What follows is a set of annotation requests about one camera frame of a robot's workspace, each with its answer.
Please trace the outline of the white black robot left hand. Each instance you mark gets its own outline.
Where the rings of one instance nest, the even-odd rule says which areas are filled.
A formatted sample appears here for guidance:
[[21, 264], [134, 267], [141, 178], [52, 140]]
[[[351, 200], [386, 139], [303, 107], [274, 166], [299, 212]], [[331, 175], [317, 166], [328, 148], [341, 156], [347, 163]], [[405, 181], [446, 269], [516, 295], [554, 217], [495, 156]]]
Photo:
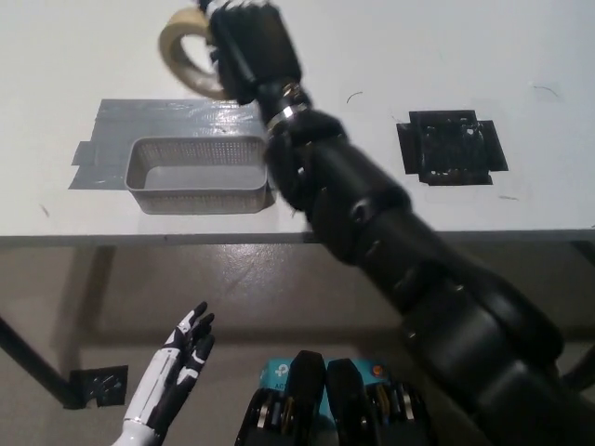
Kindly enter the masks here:
[[215, 344], [215, 315], [192, 309], [158, 349], [127, 407], [117, 445], [161, 445]]

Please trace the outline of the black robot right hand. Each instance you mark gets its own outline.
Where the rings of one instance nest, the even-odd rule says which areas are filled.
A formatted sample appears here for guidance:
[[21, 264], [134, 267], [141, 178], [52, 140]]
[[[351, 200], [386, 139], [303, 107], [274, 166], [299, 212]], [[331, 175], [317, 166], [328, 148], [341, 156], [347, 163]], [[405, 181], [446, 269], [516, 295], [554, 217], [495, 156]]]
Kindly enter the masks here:
[[271, 1], [200, 1], [213, 45], [219, 80], [241, 105], [267, 85], [298, 84], [302, 71], [279, 8]]

